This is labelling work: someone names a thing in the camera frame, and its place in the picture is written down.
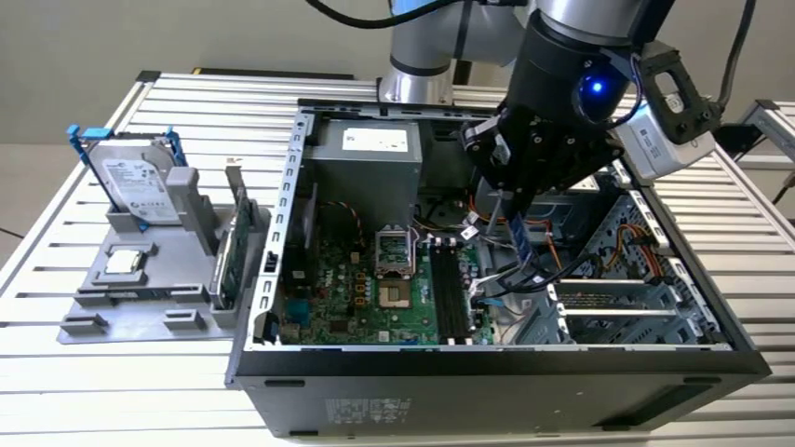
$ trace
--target wire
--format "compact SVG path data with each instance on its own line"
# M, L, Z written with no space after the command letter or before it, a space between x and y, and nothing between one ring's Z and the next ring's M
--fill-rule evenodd
M568 275L571 275L574 270L576 270L580 265L583 265L588 261L596 262L594 258L596 258L598 256L599 255L596 255L596 254L586 253L579 258L576 258L574 260L574 262L563 270L556 272L552 276L546 278L543 281L536 282L535 284L532 284L530 286L524 286L524 287L518 287L516 285L514 285L514 287L511 287L511 288L504 288L506 290L502 291L500 293L496 293L490 296L483 296L483 297L480 297L480 299L500 298L510 293L535 293L538 291L543 291L547 288L547 286L550 284L552 284L558 279L566 278Z
M420 241L420 233L418 230L414 229L414 226L408 228L411 230L411 234L414 235L414 241L411 242L411 275L418 273L418 242Z
M475 303L479 303L482 305L491 305L494 307L498 307L503 310L507 310L510 314L514 314L516 316L522 316L524 315L522 312L519 312L518 310L514 310L511 307L508 307L506 305L506 302L500 299L486 299L486 300L472 300Z
M746 44L746 37L748 36L750 23L754 18L754 9L756 9L756 0L746 0L746 7L743 8L743 17L736 28L736 35L734 36L732 49L730 57L726 60L726 69L723 70L723 81L720 82L720 95L718 96L718 105L722 110L726 110L732 97L734 75L736 74L736 63L740 59L740 52Z
M784 198L784 194L786 192L790 190L790 188L787 188L786 186L779 190L779 194L775 195L775 198L772 199L772 204L778 205L779 202L782 201L782 199Z
M508 332L511 331L511 329L514 328L514 326L527 319L528 315L530 314L523 314L523 316L520 318L518 318L516 321L508 325L508 327L506 328L506 330L499 333L499 343L502 345L506 344L504 343L506 335L508 334Z
M359 219L359 214L356 210L348 205L346 202L325 202L325 205L335 205L338 207L344 208L351 212L352 218L356 221L356 229L359 230L359 245L364 247L364 229L362 228L362 219Z
M414 220L414 223L427 231L456 231L456 230L466 228L464 225L442 226L436 223L432 223L431 221L428 221L427 219L424 219L422 216L419 216L416 214L415 214L412 220Z
M591 117L587 115L586 109L583 107L583 98L580 97L580 90L583 89L583 84L586 83L586 76L580 77L576 87L571 91L571 103L574 104L574 110L576 114L594 128L599 130L614 130L618 126L626 124L642 108L643 83L640 77L640 69L638 67L639 59L640 55L638 55L636 53L632 53L630 55L630 70L632 72L632 83L635 84L635 88L638 89L638 92L635 94L635 104L632 105L630 112L615 121L594 121Z
M427 212L427 214L424 215L424 219L427 221L431 220L431 218L434 217L434 212L436 211L436 208L448 200L454 199L454 198L460 198L460 192L458 193L452 193L452 194L446 194L443 196L439 197L438 200L434 201L434 203L431 204L431 208Z
M19 239L24 239L25 238L25 236L24 235L20 235L16 231L7 230L3 227L0 227L0 233L5 233L7 235L13 236L13 237L16 237Z
M498 247L502 247L503 249L510 249L510 250L516 251L516 247L512 244L504 244L504 243L499 242L498 240L494 240L486 236L479 236L479 239L484 240L486 242L488 242L490 244L492 244Z
M619 255L623 251L623 230L628 230L634 237L640 235L650 236L648 232L638 225L630 223L623 223L619 225L619 230L616 231L616 250L612 252L610 261L607 261L606 270L610 270L619 261ZM659 265L658 259L655 258L651 250L647 247L640 247L640 251L643 258L646 259L648 271L655 277L662 277L662 266Z
M423 7L418 7L407 13L399 14L398 16L392 16L387 19L363 20L358 19L356 17L347 16L346 14L334 10L320 0L305 0L309 6L313 7L325 17L338 21L343 25L352 26L354 28L359 28L360 30L382 30L384 28L391 28L392 26L398 26L408 21L419 19L422 16L430 14L438 9L442 9L443 7L452 5L454 3L458 3L460 1L463 0L436 0L435 2L428 3Z
M643 228L640 225L631 224L630 226L632 226L632 228L635 228L640 233L643 233L643 235L646 237L651 237L651 234L648 233L648 231L646 231L646 228ZM648 246L642 246L642 253L643 253L643 257L646 258L646 262L652 267L652 274L658 277L664 277L664 273L662 271L662 265L659 265L658 257L655 256L655 253L652 253Z
M480 212L478 211L478 208L475 208L475 197L472 195L470 195L470 210L478 215L479 219L482 221L484 221L486 223L491 222L491 216L484 216L483 214L480 214ZM503 217L496 218L496 221L502 224L506 223L506 219ZM558 270L563 269L563 264L560 263L560 257L558 256L558 249L555 248L555 242L551 238L551 221L526 221L527 224L530 225L546 225L547 226L547 245L550 246L550 253L551 253L551 257L555 260L555 263L558 264Z

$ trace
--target green circuit board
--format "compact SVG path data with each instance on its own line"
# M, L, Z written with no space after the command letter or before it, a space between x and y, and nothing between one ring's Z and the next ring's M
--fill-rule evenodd
M285 344L301 345L436 345L436 306L431 261L427 248L416 248L416 272L411 280L378 278L374 250L356 252L350 244L320 240L316 286L303 291L301 306L308 302L308 318L285 316L280 336ZM464 281L478 273L478 254L472 247L459 250ZM488 318L472 334L474 344L491 344Z

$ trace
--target motherboard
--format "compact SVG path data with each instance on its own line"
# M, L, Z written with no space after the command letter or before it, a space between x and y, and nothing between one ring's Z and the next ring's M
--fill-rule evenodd
M384 263L375 241L352 249L348 242L320 239L315 287L296 288L285 302L284 344L438 345L447 343L451 327L472 344L494 342L488 316L482 313L472 321L466 299L479 274L476 248L460 244L438 250L434 241L419 241L408 232L407 244L399 242L396 234L382 241L382 261L386 256L387 264L410 260L412 271L390 275L378 268ZM451 323L448 316L459 321Z

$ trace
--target white wall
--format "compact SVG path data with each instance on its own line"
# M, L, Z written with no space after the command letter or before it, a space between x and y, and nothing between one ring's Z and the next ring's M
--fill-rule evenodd
M384 17L387 0L328 0ZM350 73L388 67L388 31L358 31L303 0L0 0L0 142L61 142L103 125L140 70Z
M327 2L359 17L388 14L387 0ZM718 92L743 2L679 0L666 23L662 38L682 48L703 92ZM754 98L795 98L795 1L758 3L732 116ZM143 69L260 68L371 79L387 64L388 31L347 28L303 0L0 0L0 142L61 142L69 123L104 124ZM490 85L507 78L490 67L474 76Z

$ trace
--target metal slotted table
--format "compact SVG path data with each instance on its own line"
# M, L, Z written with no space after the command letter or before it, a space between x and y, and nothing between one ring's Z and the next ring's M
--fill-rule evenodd
M496 106L499 88L458 88ZM296 99L372 101L372 82L163 74L136 82L108 126L175 125L201 193L231 203L224 165L273 203ZM340 443L790 446L795 444L795 235L722 150L656 183L774 375L648 434L578 438L388 438ZM108 224L105 196L77 166L0 272L0 440L20 444L273 442L245 394L224 390L231 341L59 345L57 323Z

